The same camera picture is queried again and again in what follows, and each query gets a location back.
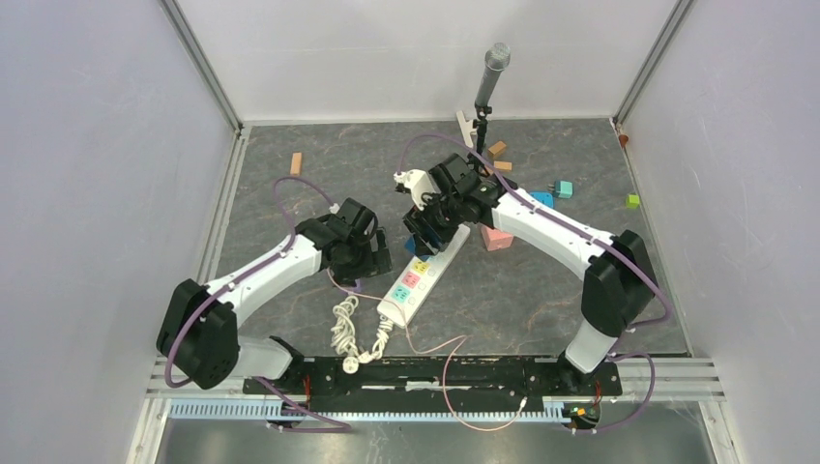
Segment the blue cube socket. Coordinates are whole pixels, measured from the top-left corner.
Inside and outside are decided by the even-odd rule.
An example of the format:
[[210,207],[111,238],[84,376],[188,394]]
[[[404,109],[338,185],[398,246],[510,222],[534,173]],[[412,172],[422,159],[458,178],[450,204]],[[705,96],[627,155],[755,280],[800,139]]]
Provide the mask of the blue cube socket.
[[432,256],[435,256],[439,251],[434,247],[430,248],[424,242],[418,240],[415,236],[410,236],[405,242],[405,248],[414,256],[425,261]]

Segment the pink cube socket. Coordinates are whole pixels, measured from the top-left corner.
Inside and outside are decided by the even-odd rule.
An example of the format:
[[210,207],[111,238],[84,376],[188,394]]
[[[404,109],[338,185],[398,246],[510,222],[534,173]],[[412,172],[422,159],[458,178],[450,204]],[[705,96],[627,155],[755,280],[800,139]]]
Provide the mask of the pink cube socket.
[[487,251],[508,248],[513,243],[514,236],[512,234],[505,233],[485,225],[481,225],[480,231]]

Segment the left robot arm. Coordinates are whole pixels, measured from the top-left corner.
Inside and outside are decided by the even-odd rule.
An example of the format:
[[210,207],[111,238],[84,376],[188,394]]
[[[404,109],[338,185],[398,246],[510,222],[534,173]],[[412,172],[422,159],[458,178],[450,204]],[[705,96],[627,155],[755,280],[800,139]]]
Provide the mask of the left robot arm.
[[266,377],[280,393],[304,381],[299,353],[276,336],[241,336],[240,328],[268,301],[299,281],[330,273],[342,287],[393,268],[385,229],[376,214],[347,198],[326,215],[296,225],[277,246],[243,268],[174,289],[156,346],[166,358],[171,388],[219,386],[233,375]]

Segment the white multicolour power strip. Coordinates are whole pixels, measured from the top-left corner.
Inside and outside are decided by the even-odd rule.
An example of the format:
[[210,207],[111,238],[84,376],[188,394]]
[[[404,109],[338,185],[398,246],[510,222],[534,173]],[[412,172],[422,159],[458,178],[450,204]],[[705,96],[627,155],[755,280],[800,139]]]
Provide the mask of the white multicolour power strip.
[[470,228],[462,224],[443,251],[425,261],[413,257],[376,307],[377,312],[386,320],[405,328],[450,267],[470,232]]

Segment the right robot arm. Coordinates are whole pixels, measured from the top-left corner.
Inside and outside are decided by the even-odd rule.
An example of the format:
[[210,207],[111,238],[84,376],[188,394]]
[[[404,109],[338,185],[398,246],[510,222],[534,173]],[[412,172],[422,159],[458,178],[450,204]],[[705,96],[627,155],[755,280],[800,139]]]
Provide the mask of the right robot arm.
[[460,225],[481,224],[544,252],[581,280],[583,322],[559,357],[566,392],[583,394],[597,383],[597,369],[652,299],[669,304],[637,233],[601,231],[547,208],[479,156],[452,154],[428,170],[397,171],[394,180],[414,203],[403,221],[420,255],[442,252]]

